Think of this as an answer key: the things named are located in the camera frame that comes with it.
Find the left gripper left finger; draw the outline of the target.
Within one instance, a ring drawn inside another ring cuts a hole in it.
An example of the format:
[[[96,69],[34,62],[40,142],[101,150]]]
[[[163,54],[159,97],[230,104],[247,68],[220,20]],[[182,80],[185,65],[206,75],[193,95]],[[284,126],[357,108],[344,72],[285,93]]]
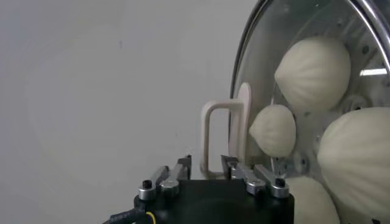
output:
[[[155,200],[159,193],[175,197],[179,193],[181,180],[191,178],[191,155],[177,160],[176,165],[170,169],[168,166],[159,167],[151,177],[143,180],[138,187],[138,197],[142,201]]]

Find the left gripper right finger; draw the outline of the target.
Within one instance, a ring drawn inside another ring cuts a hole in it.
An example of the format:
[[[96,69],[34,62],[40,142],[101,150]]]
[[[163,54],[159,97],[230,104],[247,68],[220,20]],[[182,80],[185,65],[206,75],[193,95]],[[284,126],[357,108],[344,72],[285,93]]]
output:
[[[275,198],[288,198],[289,186],[285,179],[277,177],[264,165],[257,164],[251,169],[232,156],[221,156],[224,177],[228,180],[243,180],[246,191],[256,196],[267,190]]]

